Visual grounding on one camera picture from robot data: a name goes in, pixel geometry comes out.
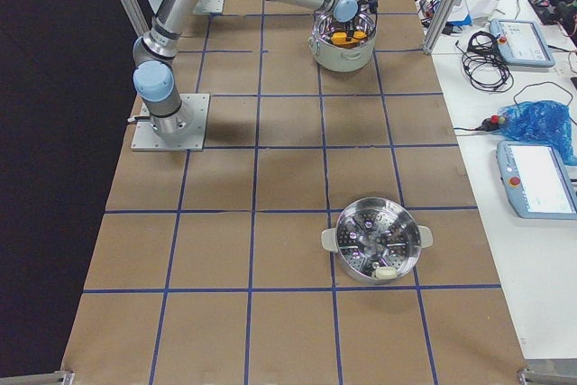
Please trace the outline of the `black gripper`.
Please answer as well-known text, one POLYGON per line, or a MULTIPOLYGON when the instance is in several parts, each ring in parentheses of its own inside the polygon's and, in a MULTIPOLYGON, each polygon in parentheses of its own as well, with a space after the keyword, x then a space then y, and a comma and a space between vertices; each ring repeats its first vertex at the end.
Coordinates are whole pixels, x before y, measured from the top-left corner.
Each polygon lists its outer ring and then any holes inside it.
POLYGON ((379 0, 360 0, 358 5, 360 13, 376 14, 379 8, 379 0))

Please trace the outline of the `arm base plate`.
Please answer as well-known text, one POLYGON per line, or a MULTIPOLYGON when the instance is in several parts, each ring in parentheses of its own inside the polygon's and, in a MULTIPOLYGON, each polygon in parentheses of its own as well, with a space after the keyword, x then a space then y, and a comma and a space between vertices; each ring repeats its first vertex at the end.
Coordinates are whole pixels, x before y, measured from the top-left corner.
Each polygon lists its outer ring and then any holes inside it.
POLYGON ((209 94, 181 94, 179 111, 166 118, 150 114, 142 104, 133 116, 135 130, 133 151, 202 151, 205 143, 209 94))
POLYGON ((224 0, 198 0, 193 14, 221 14, 224 10, 224 0))

